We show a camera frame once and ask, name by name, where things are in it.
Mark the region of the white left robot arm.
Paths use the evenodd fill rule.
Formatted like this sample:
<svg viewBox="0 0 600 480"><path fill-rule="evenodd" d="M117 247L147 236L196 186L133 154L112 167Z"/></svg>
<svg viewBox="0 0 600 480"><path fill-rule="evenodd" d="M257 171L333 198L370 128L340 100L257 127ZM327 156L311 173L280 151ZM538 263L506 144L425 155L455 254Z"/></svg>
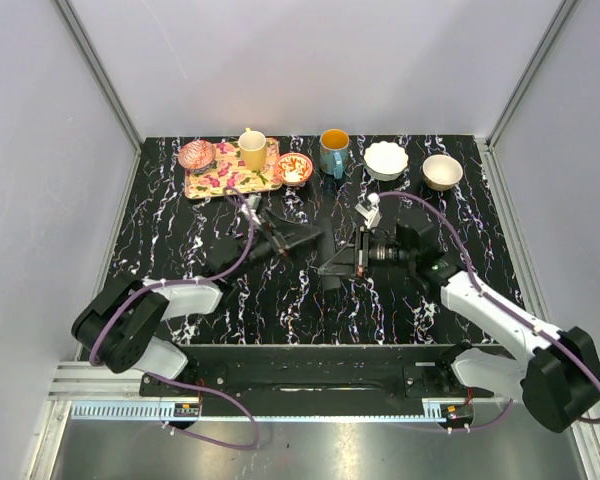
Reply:
<svg viewBox="0 0 600 480"><path fill-rule="evenodd" d="M307 250L323 235L318 226L291 222L267 209L252 218L252 233L211 244L202 277L151 280L123 272L109 281L71 327L72 336L91 353L90 361L113 373L149 369L162 375L173 394L191 392L197 373L178 347L155 336L159 324L213 313L236 291L238 277L276 256Z"/></svg>

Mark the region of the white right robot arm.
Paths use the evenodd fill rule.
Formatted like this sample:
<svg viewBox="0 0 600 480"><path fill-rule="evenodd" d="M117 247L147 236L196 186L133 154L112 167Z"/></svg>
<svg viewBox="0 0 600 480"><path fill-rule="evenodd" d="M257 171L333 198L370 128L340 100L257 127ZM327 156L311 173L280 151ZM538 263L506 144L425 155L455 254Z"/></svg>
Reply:
<svg viewBox="0 0 600 480"><path fill-rule="evenodd" d="M600 360L584 330L538 319L480 280L438 241L422 211L398 220L391 234L370 222L318 269L322 276L363 278L374 268L400 271L432 301L466 318L507 351L456 346L441 358L436 387L448 396L478 388L521 402L544 428L561 433L600 404Z"/></svg>

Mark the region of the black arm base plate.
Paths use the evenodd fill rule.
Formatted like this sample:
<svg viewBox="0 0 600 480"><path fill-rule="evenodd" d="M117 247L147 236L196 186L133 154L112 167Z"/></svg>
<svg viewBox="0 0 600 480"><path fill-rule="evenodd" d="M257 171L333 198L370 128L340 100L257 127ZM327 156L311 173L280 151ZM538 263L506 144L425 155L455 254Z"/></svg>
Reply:
<svg viewBox="0 0 600 480"><path fill-rule="evenodd" d="M175 377L177 382L216 388L238 396L255 391L371 391L391 397L489 398L465 387L435 365L397 362L198 362Z"/></svg>

